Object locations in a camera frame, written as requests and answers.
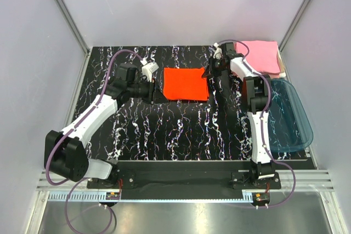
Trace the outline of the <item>orange t-shirt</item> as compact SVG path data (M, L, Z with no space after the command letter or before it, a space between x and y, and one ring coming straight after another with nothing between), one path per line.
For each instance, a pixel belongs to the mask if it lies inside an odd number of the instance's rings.
M207 79L202 78L204 68L164 68L163 94L168 100L207 101Z

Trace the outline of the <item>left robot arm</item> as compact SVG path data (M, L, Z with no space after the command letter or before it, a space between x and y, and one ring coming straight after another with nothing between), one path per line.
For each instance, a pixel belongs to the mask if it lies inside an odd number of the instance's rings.
M150 105L167 102L153 77L157 70L155 62L147 63L140 70L133 64L120 64L116 74L107 78L101 93L82 114L61 131L51 130L47 134L44 168L51 185L58 186L61 182L54 182L50 173L62 176L63 182L92 178L107 188L118 183L117 163L89 158L86 146L101 125L128 100L142 99Z

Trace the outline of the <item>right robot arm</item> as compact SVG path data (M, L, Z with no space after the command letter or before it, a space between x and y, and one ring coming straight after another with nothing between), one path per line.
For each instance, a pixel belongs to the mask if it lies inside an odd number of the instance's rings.
M275 164L270 151L268 134L269 107L271 104L270 76L258 72L246 57L250 48L240 42L246 53L237 53L234 41L214 44L214 54L209 58L203 78L218 77L224 70L230 70L242 81L242 100L247 110L252 135L251 168L242 184L268 190L274 182Z

